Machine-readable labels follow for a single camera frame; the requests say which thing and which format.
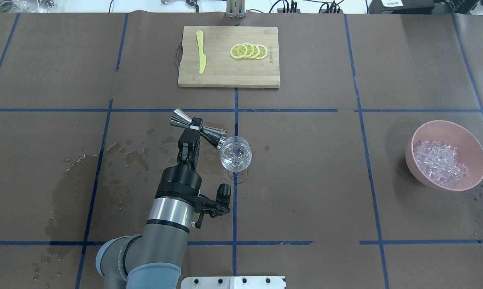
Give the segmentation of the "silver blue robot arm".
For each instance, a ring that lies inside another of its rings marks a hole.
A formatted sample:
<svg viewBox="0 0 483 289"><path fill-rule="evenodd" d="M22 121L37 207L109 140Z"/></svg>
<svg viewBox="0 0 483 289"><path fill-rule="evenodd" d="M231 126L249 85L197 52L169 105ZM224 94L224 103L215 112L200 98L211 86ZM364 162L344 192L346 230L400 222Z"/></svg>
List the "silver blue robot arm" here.
<svg viewBox="0 0 483 289"><path fill-rule="evenodd" d="M179 138L177 164L164 170L144 231L108 241L95 265L106 289L175 289L202 179L197 174L200 118Z"/></svg>

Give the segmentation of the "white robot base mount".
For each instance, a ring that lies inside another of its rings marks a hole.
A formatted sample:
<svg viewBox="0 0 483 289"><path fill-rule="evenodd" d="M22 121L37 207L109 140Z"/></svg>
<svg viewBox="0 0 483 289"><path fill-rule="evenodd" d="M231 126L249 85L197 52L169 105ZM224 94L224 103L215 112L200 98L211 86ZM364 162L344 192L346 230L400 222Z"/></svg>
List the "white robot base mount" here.
<svg viewBox="0 0 483 289"><path fill-rule="evenodd" d="M282 276L213 276L186 277L181 289L286 289Z"/></svg>

